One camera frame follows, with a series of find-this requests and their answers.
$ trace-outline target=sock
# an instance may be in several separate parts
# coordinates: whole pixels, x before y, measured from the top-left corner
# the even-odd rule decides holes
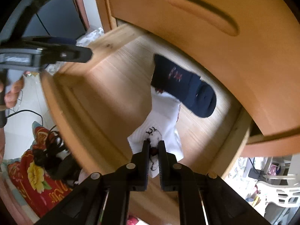
[[[165,142],[166,151],[176,156],[177,161],[183,158],[180,138],[175,127],[180,109],[180,101],[167,92],[158,92],[151,86],[152,110],[144,123],[127,139],[133,154],[141,152],[143,142],[150,139],[150,146]],[[150,156],[149,175],[154,178],[159,174],[158,156]]]
[[[209,117],[216,107],[213,88],[200,76],[178,66],[162,55],[154,55],[155,69],[151,85],[179,99],[195,115]]]

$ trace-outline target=tile floor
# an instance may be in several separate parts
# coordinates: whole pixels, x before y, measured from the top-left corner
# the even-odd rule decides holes
[[[18,100],[15,111],[32,110],[43,116],[44,127],[50,129],[55,124],[50,116],[46,104],[40,76],[24,77],[23,98]],[[31,112],[21,112],[8,118],[4,127],[5,132],[5,153],[4,159],[14,159],[21,155],[31,146],[34,138],[32,134],[32,123],[41,123],[41,117]]]

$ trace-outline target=red floral fabric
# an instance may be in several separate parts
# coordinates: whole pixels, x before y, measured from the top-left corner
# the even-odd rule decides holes
[[[33,149],[45,149],[48,130],[36,127],[34,130],[36,144]],[[12,183],[22,194],[33,211],[42,217],[72,189],[60,180],[52,180],[45,170],[34,163],[32,150],[27,150],[21,157],[21,162],[14,162],[7,166],[8,175]]]

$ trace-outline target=white sock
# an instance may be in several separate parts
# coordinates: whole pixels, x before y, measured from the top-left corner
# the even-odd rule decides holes
[[[180,101],[167,92],[156,92],[151,86],[152,110],[145,122],[127,139],[133,154],[141,152],[143,142],[150,139],[151,147],[157,147],[158,142],[165,142],[166,151],[176,156],[177,161],[183,158],[180,138],[175,127]],[[149,174],[152,178],[159,174],[158,156],[151,156]]]

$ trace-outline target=drawer handle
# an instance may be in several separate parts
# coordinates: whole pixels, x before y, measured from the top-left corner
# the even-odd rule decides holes
[[[237,36],[239,27],[232,17],[202,0],[165,0],[171,5],[205,20],[220,31]]]

